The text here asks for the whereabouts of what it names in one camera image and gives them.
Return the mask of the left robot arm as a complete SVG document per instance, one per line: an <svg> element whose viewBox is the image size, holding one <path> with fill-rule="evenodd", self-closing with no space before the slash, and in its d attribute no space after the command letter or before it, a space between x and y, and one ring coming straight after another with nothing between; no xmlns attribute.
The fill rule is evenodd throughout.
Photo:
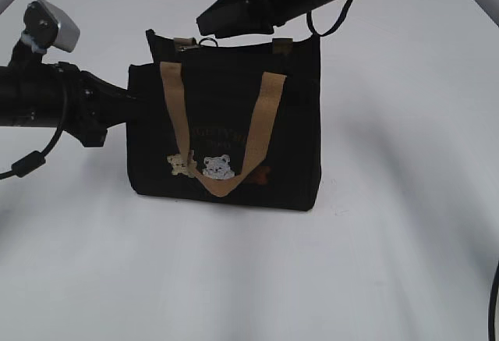
<svg viewBox="0 0 499 341"><path fill-rule="evenodd" d="M56 127L84 147L102 147L108 129L140 116L144 99L77 66L44 64L18 41L1 68L1 125Z"/></svg>

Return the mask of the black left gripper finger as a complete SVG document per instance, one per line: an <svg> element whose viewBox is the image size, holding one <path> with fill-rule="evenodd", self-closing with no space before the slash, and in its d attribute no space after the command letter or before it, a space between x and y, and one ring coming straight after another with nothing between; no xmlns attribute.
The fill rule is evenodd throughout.
<svg viewBox="0 0 499 341"><path fill-rule="evenodd" d="M91 76L91 117L100 126L111 128L140 116L140 99L126 89Z"/></svg>

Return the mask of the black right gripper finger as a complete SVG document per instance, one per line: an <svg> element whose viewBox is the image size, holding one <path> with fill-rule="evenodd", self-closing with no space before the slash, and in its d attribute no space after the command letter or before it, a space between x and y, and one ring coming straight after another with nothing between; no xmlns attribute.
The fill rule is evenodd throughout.
<svg viewBox="0 0 499 341"><path fill-rule="evenodd" d="M250 6L249 0L217 0L197 17L200 34L219 39L251 34Z"/></svg>

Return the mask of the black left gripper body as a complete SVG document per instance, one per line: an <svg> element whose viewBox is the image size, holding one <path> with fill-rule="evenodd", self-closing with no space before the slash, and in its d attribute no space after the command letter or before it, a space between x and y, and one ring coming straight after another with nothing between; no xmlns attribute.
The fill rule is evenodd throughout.
<svg viewBox="0 0 499 341"><path fill-rule="evenodd" d="M97 78L68 62L58 62L55 68L68 91L64 130L83 147L103 147L108 128L100 120L104 102L97 87Z"/></svg>

